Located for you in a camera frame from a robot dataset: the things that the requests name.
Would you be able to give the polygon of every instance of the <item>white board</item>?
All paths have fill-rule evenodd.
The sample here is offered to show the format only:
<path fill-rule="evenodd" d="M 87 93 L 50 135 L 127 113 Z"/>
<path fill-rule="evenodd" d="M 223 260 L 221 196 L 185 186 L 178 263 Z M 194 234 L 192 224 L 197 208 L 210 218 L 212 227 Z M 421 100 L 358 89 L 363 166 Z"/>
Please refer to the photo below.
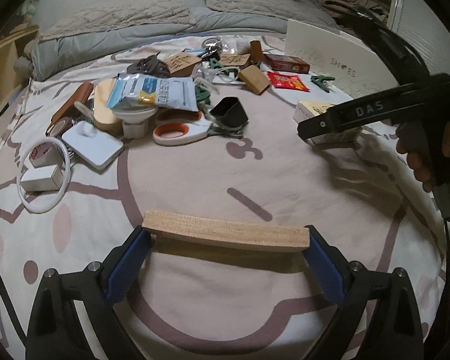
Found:
<path fill-rule="evenodd" d="M 342 31 L 337 34 L 289 20 L 285 54 L 302 58 L 315 74 L 335 77 L 334 85 L 353 98 L 398 85 L 372 50 Z"/>

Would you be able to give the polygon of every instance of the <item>black cable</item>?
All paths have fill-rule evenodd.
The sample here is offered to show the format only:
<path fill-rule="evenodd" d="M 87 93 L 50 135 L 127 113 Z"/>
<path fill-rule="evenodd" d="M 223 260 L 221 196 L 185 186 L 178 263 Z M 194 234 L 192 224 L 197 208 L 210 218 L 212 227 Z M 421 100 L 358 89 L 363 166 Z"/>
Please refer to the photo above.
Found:
<path fill-rule="evenodd" d="M 18 320 L 17 313 L 15 312 L 15 309 L 13 308 L 12 301 L 10 300 L 10 296 L 8 295 L 7 289 L 5 288 L 5 284 L 3 283 L 1 275 L 0 275 L 0 296 L 3 300 L 3 304 L 5 305 L 5 308 L 7 309 L 8 315 L 10 316 L 10 320 L 12 321 L 12 325 L 15 328 L 15 331 L 17 332 L 17 335 L 18 335 L 20 341 L 25 345 L 27 336 L 25 335 L 22 325 L 20 324 L 20 321 Z"/>

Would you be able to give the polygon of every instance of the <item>snack bag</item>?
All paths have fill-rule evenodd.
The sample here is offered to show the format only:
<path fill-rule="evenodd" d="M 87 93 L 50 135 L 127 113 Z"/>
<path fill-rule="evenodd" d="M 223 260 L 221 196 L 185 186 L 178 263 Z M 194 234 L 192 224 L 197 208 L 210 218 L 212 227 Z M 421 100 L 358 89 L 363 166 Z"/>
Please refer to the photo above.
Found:
<path fill-rule="evenodd" d="M 295 89 L 296 91 L 310 92 L 298 75 L 288 76 L 285 74 L 267 72 L 273 86 L 277 89 Z"/>
<path fill-rule="evenodd" d="M 121 110 L 164 107 L 198 112 L 192 78 L 161 79 L 142 73 L 120 73 L 106 107 Z"/>

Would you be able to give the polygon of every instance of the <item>white box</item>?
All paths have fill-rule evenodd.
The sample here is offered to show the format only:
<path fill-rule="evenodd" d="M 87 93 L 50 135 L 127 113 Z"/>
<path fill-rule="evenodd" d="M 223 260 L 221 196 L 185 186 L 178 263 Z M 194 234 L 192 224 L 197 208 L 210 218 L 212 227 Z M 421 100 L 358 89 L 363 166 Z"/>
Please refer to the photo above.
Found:
<path fill-rule="evenodd" d="M 295 113 L 293 114 L 293 119 L 300 123 L 304 120 L 308 120 L 312 117 L 324 114 L 328 108 L 333 107 L 334 104 L 316 102 L 316 101 L 301 101 L 298 102 L 295 108 Z M 337 134 L 329 133 L 324 135 L 319 135 L 318 137 L 311 138 L 311 141 L 318 145 L 321 143 L 332 143 L 332 142 L 352 142 L 354 141 L 362 131 L 361 127 L 351 128 L 344 132 L 339 132 Z"/>
<path fill-rule="evenodd" d="M 63 173 L 58 165 L 28 169 L 21 185 L 27 192 L 57 191 L 62 186 Z"/>

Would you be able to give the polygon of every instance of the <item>tape roll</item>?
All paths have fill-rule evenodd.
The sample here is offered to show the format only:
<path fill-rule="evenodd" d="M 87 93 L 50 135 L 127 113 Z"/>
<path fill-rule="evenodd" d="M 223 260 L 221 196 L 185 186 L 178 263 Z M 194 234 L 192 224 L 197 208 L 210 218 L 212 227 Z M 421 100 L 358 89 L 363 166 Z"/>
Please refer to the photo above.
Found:
<path fill-rule="evenodd" d="M 51 142 L 44 142 L 34 147 L 28 158 L 34 168 L 63 164 L 60 151 Z"/>
<path fill-rule="evenodd" d="M 73 127 L 73 119 L 71 117 L 63 117 L 48 126 L 45 135 L 47 137 L 59 138 L 62 134 Z"/>

